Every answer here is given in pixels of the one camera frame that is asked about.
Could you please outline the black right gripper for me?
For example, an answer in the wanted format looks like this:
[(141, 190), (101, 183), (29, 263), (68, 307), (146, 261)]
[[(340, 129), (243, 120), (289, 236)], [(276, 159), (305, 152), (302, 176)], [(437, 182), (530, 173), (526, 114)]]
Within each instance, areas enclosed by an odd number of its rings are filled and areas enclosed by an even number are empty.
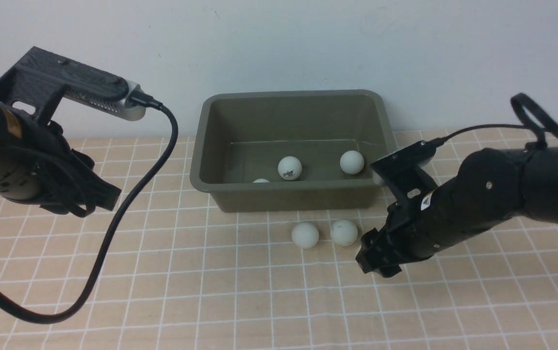
[(355, 261), (363, 273), (384, 278), (402, 271), (401, 265), (430, 259), (459, 243), (459, 213), (450, 195), (430, 194), (409, 207), (392, 205), (384, 226), (361, 237)]

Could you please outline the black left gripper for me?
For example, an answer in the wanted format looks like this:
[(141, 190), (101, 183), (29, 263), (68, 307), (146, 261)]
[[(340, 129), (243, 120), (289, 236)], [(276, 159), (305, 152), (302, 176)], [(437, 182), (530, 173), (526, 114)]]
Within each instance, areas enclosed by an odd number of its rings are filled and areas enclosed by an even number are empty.
[(22, 146), (12, 152), (24, 158), (28, 176), (37, 182), (26, 199), (13, 202), (39, 205), (57, 214), (72, 213), (87, 217), (102, 208), (113, 210), (121, 189), (101, 179), (91, 157), (73, 149), (63, 135), (63, 128), (49, 122)]

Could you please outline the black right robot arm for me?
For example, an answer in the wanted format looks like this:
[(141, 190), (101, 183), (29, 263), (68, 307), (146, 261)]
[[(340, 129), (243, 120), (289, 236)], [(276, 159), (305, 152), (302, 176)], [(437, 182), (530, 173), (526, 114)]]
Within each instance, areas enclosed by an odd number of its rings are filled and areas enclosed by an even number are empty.
[(396, 202), (383, 228), (361, 238), (364, 273), (393, 277), (514, 217), (558, 224), (558, 148), (481, 149), (441, 185), (420, 166), (434, 154), (417, 142), (372, 163)]

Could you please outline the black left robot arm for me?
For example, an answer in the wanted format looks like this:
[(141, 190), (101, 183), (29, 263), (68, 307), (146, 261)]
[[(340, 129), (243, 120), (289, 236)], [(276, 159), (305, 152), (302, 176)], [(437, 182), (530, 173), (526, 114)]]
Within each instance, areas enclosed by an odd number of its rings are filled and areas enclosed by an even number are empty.
[(37, 122), (0, 103), (0, 196), (48, 212), (86, 217), (112, 210), (121, 190), (94, 172), (91, 157), (72, 149), (55, 122)]

